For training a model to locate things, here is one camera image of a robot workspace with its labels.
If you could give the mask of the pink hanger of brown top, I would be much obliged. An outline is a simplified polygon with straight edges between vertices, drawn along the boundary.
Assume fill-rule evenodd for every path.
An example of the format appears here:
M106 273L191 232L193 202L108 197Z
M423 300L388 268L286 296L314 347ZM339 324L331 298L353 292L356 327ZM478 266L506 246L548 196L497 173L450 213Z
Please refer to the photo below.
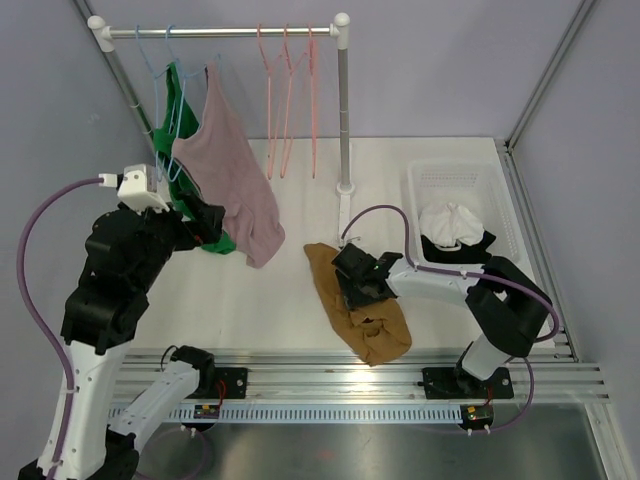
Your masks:
M258 47L262 59L262 63L266 73L266 121L267 121L267 164L266 176L269 180L273 178L275 167L275 155L278 142L278 129L280 120L280 104L275 101L276 94L274 92L275 79L278 76L280 65L282 63L282 54L278 53L271 59L265 50L262 24L257 25L256 37Z

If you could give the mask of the black tank top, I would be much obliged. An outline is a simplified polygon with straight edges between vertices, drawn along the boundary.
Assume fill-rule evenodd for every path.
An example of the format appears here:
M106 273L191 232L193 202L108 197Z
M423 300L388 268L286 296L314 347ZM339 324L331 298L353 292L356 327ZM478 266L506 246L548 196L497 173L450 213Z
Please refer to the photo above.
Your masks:
M421 236L424 259L440 264L484 264L492 257L488 248L495 241L496 236L488 231L483 232L481 240L476 244L467 245L457 241L452 247L436 245L425 235Z

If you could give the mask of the white tank top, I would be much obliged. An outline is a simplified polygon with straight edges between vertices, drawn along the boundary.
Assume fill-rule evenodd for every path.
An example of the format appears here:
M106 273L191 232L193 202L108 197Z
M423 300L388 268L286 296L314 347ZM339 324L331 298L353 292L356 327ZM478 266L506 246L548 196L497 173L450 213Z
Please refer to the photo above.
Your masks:
M446 202L429 204L419 214L419 230L434 244L452 247L457 241L478 243L485 231L481 220L463 205Z

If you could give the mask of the brown tank top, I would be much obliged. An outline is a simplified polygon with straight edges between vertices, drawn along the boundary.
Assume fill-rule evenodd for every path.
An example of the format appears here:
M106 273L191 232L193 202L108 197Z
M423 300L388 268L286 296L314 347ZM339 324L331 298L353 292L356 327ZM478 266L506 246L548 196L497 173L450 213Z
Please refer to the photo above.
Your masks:
M410 350L412 337L396 300L349 311L331 264L338 251L324 243L306 244L303 249L332 329L361 361L373 367L396 360Z

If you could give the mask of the pink hanger of black top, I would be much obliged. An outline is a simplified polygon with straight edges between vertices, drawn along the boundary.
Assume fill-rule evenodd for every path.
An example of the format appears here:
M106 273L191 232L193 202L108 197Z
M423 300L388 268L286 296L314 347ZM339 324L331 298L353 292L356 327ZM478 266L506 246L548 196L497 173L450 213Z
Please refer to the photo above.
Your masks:
M308 24L308 69L310 85L310 114L311 114L311 165L312 178L317 172L317 140L318 140L318 107L317 107L317 41L313 27Z

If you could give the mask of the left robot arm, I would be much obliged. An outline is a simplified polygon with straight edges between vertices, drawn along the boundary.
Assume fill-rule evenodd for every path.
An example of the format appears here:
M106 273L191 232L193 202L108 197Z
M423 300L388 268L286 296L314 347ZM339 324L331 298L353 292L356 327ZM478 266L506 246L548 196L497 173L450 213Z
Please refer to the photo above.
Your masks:
M144 446L164 418L190 395L220 389L212 354L178 348L161 377L114 422L115 380L149 307L148 293L175 252L215 243L225 210L196 195L182 197L194 217L172 208L137 213L120 204L99 217L85 242L87 258L65 303L60 337L64 380L50 438L21 479L131 479Z

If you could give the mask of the pink hanger of white top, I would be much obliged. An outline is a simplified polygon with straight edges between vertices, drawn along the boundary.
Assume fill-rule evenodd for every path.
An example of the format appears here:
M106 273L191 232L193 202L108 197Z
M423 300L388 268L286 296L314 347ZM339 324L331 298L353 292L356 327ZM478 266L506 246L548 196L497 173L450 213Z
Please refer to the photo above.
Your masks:
M287 173L289 164L292 142L293 142L293 130L292 130L292 105L293 105L293 90L294 90L294 77L299 68L299 64L304 58L301 56L299 59L295 59L290 49L289 43L289 25L286 24L283 30L283 53L285 65L287 68L286 76L286 97L285 97L285 118L283 128L283 150L280 167L280 178L284 179Z

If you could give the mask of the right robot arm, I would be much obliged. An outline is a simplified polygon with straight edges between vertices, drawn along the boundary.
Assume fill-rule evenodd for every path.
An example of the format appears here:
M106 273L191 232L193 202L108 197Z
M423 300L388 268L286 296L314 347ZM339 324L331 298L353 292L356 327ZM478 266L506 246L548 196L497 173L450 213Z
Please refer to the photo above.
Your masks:
M513 262L493 256L479 272L421 266L386 252L376 259L353 244L332 260L350 310L398 297L440 300L465 307L481 330L453 367L425 367L420 385L428 400L509 400L514 389L506 363L530 354L550 315L550 298Z

